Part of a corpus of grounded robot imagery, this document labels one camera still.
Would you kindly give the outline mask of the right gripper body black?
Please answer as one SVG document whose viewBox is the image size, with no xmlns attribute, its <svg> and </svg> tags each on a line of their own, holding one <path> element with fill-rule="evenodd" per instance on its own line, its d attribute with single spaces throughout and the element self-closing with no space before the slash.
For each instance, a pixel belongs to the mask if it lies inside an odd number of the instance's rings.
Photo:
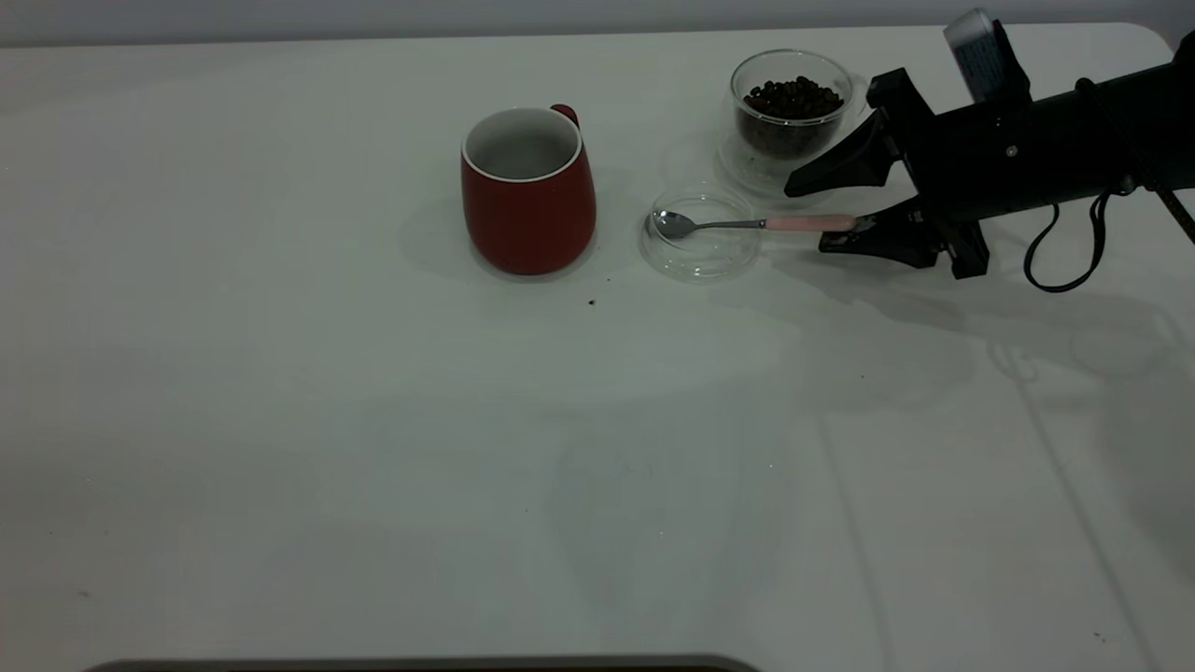
<svg viewBox="0 0 1195 672">
<path fill-rule="evenodd" d="M 989 270 L 981 222 L 1093 196 L 1098 159 L 1071 132 L 1081 120 L 1076 92 L 1037 102 L 973 104 L 934 114 L 908 72 L 875 77 L 868 91 L 883 112 L 923 212 L 945 242 L 952 276 Z"/>
</svg>

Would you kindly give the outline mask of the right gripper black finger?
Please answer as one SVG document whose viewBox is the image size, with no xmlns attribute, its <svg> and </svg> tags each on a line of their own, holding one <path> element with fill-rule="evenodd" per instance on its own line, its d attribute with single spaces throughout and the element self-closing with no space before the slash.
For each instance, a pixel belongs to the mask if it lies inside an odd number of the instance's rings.
<svg viewBox="0 0 1195 672">
<path fill-rule="evenodd" d="M 856 216 L 848 230 L 825 232 L 820 239 L 821 253 L 891 259 L 914 269 L 934 267 L 944 250 L 945 242 L 923 212 L 919 197 Z"/>
<path fill-rule="evenodd" d="M 825 153 L 793 170 L 785 183 L 788 197 L 804 197 L 834 189 L 884 187 L 891 166 L 902 158 L 883 112 L 872 112 L 854 132 Z"/>
</svg>

